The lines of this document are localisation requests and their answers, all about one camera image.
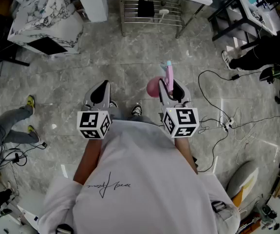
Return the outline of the white power strip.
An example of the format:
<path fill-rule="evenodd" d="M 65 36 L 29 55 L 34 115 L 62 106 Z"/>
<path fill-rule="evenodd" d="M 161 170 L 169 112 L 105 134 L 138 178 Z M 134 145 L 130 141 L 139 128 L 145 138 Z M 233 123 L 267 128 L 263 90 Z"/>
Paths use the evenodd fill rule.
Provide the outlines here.
<path fill-rule="evenodd" d="M 223 129 L 228 132 L 228 129 L 232 128 L 232 125 L 234 123 L 234 118 L 230 118 L 223 126 Z"/>

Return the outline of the white basin on black frame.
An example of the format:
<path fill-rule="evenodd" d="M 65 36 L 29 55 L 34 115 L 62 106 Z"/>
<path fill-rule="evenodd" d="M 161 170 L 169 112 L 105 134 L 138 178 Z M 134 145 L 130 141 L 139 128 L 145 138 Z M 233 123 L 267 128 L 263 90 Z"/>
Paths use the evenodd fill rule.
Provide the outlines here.
<path fill-rule="evenodd" d="M 246 43 L 242 49 L 256 45 L 262 36 L 277 34 L 268 13 L 249 0 L 223 0 L 208 22 L 214 30 L 212 41 L 235 37 Z"/>

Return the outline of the marble sink cabinet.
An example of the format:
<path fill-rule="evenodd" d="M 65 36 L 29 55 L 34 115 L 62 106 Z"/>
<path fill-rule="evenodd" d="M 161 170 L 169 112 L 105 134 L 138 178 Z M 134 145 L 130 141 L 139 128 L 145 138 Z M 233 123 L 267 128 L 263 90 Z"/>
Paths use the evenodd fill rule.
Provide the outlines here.
<path fill-rule="evenodd" d="M 24 0 L 8 41 L 43 56 L 79 54 L 83 20 L 71 0 Z"/>

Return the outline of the gray chair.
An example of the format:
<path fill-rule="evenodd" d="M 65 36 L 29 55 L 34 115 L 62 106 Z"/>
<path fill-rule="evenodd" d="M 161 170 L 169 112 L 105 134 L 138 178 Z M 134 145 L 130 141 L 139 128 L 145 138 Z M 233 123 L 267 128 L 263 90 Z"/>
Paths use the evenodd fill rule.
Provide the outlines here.
<path fill-rule="evenodd" d="M 255 161 L 243 164 L 230 179 L 226 192 L 236 207 L 250 194 L 257 182 L 259 168 Z"/>

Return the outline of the white scoop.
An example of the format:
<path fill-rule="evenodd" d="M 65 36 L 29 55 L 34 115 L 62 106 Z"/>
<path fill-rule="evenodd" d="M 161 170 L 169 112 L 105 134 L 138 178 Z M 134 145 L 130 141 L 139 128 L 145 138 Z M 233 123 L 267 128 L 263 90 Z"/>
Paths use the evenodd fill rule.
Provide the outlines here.
<path fill-rule="evenodd" d="M 159 13 L 161 14 L 161 17 L 159 19 L 159 23 L 161 23 L 164 16 L 169 13 L 169 10 L 168 9 L 161 9 L 161 10 L 159 10 Z"/>

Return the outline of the pink spray bottle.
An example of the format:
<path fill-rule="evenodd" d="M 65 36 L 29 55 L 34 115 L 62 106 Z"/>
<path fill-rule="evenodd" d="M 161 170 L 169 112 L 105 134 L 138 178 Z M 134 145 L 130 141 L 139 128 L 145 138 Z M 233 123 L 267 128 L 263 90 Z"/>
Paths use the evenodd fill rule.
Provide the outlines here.
<path fill-rule="evenodd" d="M 174 86 L 174 75 L 173 75 L 173 67 L 170 60 L 167 61 L 166 66 L 162 66 L 163 70 L 165 71 L 165 76 L 157 76 L 151 79 L 147 83 L 147 93 L 153 97 L 159 97 L 159 85 L 158 82 L 162 79 L 166 85 L 167 91 L 172 95 L 173 86 Z"/>

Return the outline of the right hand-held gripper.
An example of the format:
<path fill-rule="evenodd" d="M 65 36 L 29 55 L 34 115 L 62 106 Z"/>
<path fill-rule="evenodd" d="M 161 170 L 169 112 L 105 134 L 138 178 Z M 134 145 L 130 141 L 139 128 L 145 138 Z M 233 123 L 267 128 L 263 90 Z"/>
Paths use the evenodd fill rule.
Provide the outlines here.
<path fill-rule="evenodd" d="M 198 110 L 192 107 L 191 95 L 188 88 L 177 78 L 173 81 L 173 91 L 170 96 L 165 82 L 158 81 L 159 98 L 163 105 L 163 119 L 165 131 L 171 138 L 192 137 L 199 128 Z"/>

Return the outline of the person's white shirt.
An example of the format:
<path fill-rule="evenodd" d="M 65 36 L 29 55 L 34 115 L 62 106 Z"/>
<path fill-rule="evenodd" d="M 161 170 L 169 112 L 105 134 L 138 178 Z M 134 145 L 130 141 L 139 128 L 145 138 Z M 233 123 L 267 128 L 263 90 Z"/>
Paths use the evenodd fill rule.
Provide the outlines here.
<path fill-rule="evenodd" d="M 219 213 L 212 201 L 227 208 Z M 84 185 L 55 178 L 40 234 L 236 234 L 240 213 L 213 174 L 196 174 L 158 126 L 114 120 Z"/>

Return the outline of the person's right leg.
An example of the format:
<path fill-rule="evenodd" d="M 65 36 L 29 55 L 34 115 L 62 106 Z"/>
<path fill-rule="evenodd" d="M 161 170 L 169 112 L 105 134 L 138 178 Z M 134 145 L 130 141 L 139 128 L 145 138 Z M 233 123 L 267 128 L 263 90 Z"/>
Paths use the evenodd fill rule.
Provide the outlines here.
<path fill-rule="evenodd" d="M 147 116 L 138 116 L 138 115 L 133 115 L 128 117 L 129 121 L 138 121 L 138 122 L 144 122 L 144 123 L 148 123 L 148 124 L 152 124 L 152 125 L 156 125 L 153 121 L 151 121 L 151 119 Z"/>

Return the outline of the person's right forearm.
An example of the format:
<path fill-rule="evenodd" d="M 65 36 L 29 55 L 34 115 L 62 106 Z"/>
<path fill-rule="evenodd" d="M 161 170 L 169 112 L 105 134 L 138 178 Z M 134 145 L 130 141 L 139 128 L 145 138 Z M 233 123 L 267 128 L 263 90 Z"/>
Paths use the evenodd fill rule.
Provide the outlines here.
<path fill-rule="evenodd" d="M 194 159 L 193 159 L 193 156 L 191 153 L 188 138 L 186 138 L 186 137 L 185 138 L 175 138 L 174 143 L 175 143 L 176 148 L 180 151 L 180 153 L 186 159 L 186 161 L 189 163 L 189 165 L 194 170 L 194 172 L 196 174 L 198 174 L 197 167 L 195 165 L 195 162 L 194 162 Z"/>

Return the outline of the person's left forearm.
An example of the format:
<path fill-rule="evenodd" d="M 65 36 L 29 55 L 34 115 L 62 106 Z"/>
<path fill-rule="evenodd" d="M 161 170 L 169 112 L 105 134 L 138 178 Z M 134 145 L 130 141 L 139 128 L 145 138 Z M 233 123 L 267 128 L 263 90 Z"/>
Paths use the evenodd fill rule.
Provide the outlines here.
<path fill-rule="evenodd" d="M 88 141 L 82 159 L 73 177 L 73 181 L 81 185 L 85 184 L 88 177 L 97 167 L 101 147 L 101 139 L 90 139 Z"/>

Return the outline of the chrome rack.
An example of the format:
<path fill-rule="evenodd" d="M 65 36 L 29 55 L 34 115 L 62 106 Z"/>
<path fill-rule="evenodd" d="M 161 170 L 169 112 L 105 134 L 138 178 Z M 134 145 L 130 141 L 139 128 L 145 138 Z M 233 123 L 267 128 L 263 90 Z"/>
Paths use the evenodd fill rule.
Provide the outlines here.
<path fill-rule="evenodd" d="M 196 16 L 205 9 L 204 4 L 189 0 L 151 0 L 154 2 L 155 15 L 153 18 L 138 17 L 138 1 L 139 0 L 119 0 L 121 32 L 125 36 L 127 34 L 127 26 L 164 26 L 171 27 L 176 30 L 175 38 L 180 38 L 186 31 L 187 26 L 196 18 Z M 194 12 L 188 11 L 188 6 L 196 4 L 197 9 Z M 168 9 L 161 23 L 159 19 L 161 14 L 159 10 Z"/>

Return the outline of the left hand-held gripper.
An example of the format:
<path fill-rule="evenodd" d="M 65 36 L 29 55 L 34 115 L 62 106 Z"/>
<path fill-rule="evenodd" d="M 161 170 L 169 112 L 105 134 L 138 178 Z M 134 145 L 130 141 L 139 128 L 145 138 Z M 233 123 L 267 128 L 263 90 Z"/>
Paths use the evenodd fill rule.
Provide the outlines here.
<path fill-rule="evenodd" d="M 104 80 L 95 84 L 84 97 L 81 111 L 77 112 L 77 130 L 86 139 L 104 139 L 112 124 L 109 113 L 111 84 Z M 92 104 L 103 104 L 103 110 Z"/>

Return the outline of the white curved partition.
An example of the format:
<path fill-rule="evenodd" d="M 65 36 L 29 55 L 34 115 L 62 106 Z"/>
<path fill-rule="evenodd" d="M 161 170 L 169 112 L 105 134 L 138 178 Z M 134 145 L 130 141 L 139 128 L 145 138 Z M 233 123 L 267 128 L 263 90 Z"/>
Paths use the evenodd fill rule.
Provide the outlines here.
<path fill-rule="evenodd" d="M 80 0 L 91 22 L 104 22 L 108 18 L 107 0 Z"/>

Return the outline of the black box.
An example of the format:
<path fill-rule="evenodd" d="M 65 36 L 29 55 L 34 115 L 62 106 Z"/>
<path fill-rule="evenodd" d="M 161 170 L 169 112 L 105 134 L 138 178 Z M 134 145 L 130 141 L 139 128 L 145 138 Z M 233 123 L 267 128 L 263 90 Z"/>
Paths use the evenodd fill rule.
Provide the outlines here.
<path fill-rule="evenodd" d="M 151 0 L 138 1 L 138 17 L 153 18 L 155 15 L 154 2 Z"/>

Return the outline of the person's right shoe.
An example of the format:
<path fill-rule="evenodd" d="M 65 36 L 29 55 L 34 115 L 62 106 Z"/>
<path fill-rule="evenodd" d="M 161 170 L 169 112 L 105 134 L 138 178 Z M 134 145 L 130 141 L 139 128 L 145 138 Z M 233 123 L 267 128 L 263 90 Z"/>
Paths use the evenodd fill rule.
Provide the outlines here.
<path fill-rule="evenodd" d="M 142 106 L 140 104 L 136 104 L 132 111 L 131 111 L 131 116 L 134 117 L 134 116 L 141 116 L 142 115 Z"/>

